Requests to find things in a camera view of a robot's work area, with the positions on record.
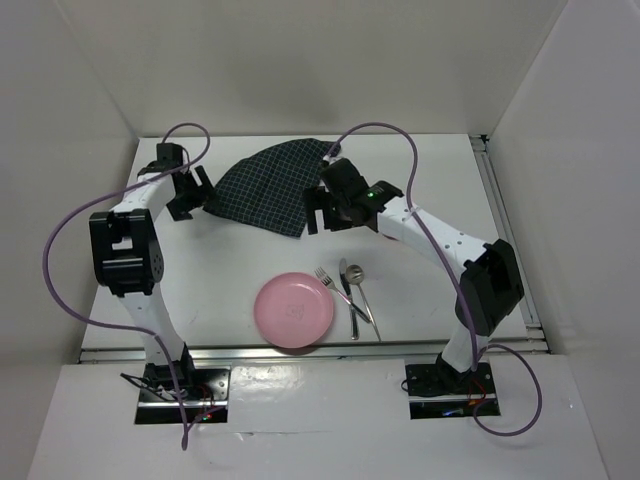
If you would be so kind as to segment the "dark checked cloth napkin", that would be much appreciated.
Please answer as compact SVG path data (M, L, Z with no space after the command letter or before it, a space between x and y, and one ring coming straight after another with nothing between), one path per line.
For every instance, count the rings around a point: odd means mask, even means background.
M303 193L319 185L331 142L314 138L273 145L242 159L216 183L211 215L299 238L306 226Z

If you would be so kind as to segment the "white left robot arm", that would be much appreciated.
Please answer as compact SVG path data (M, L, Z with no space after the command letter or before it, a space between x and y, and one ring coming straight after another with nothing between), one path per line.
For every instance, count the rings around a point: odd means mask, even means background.
M155 220L166 210L175 221L215 198L202 166L190 170L187 154L175 143L156 145L156 159L141 169L141 186L107 212L89 219L94 272L98 283L117 297L133 326L142 331L143 381L184 399L196 390L197 374L186 343L170 319L159 283L165 262Z

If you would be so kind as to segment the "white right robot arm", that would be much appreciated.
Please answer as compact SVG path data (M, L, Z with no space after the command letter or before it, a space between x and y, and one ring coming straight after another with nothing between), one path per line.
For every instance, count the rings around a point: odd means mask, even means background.
M436 379L448 392L460 391L471 379L498 325L524 297L513 247L505 240L484 241L452 227L418 206L411 206L386 181L366 182L346 158L325 157L321 187L304 191L308 232L366 227L398 241L443 268L454 281L458 326L436 359Z

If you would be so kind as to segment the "silver fork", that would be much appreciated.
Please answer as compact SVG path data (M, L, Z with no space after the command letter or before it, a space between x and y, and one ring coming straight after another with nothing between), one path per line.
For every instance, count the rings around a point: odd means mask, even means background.
M366 323L370 323L369 316L362 309L356 306L354 302L335 285L333 279L323 268L316 268L314 270L314 274L327 289L335 292L357 316L363 319Z

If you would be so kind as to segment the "silver spoon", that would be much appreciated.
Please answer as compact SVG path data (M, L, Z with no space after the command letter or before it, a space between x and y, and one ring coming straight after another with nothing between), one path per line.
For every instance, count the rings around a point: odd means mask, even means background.
M366 314L368 316L369 322L372 325L372 328L373 328L373 330L374 330L374 332L376 334L376 337L377 337L378 341L381 342L382 338L381 338L381 335L380 335L376 320L374 318L374 315L372 313L371 307L369 305L368 299L366 297L366 294L365 294L363 286L362 286L362 284L364 282L364 279L365 279L365 275L364 275L363 269L359 265L356 265L356 264L348 265L347 268L346 268L346 277L347 277L348 282L351 285L356 286L357 289L359 290L359 293L360 293L361 299L363 301L363 304L364 304L364 307L365 307L365 312L366 312Z

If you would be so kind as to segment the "pink plate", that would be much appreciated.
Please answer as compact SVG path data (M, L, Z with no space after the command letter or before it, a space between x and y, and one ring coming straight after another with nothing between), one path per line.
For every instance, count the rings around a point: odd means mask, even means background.
M302 272L273 277L256 295L253 318L260 335L283 349L311 346L328 332L334 300L317 278Z

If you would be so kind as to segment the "silver knife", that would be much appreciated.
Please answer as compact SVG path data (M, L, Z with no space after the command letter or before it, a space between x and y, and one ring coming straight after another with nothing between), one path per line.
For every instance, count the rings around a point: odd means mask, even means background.
M346 278L346 269L347 269L347 262L345 258L341 258L339 261L339 277L340 277L340 282L341 285L344 289L345 295L347 296L347 298L349 300L353 300L353 296L352 296L352 291L351 291L351 287L350 284ZM360 337L360 332L359 332L359 326L358 326L358 319L357 319L357 313L354 309L353 306L349 307L349 313L350 313L350 319L351 319L351 339L354 341L357 341Z

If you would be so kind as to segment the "aluminium right rail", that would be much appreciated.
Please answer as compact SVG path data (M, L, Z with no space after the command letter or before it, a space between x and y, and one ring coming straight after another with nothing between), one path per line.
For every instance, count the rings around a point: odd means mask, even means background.
M521 256L518 251L516 239L506 209L506 204L504 202L504 197L502 195L498 178L489 155L489 137L487 135L470 135L469 140L471 149L476 159L480 176L482 178L483 186L488 197L498 233L500 237L506 240L514 249L524 288L524 299L522 300L521 307L521 310L523 311L524 323L528 329L533 328L537 330L543 330L535 301L533 300L531 295L529 282L525 274Z

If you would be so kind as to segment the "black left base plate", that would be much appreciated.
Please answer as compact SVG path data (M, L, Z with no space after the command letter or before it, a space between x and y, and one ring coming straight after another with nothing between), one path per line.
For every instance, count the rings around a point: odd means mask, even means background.
M201 368L192 370L186 375L178 374L178 389L175 388L168 371L156 375L146 368L141 377L143 389L151 394L154 400L177 401L181 398L187 405L196 401L214 405L228 399L231 370L223 368Z

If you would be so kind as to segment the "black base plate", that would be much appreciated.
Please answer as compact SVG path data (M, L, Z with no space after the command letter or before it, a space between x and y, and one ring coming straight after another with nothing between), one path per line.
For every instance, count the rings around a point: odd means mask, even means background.
M223 368L201 368L192 370L186 375L178 374L178 389L175 388L168 371L156 375L146 368L141 377L143 389L151 394L154 400L177 401L181 398L187 405L196 401L214 405L228 399L231 370Z
M485 396L496 392L488 363L480 363L475 372L465 374L449 372L436 364L409 364L405 366L405 373L406 379L400 388L413 397Z

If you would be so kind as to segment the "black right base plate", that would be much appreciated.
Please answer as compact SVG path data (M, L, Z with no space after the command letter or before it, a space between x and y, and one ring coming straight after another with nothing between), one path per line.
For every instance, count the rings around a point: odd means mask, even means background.
M485 396L496 392L488 363L480 363L475 372L465 374L449 372L436 364L409 364L405 366L405 373L406 379L400 388L413 397Z

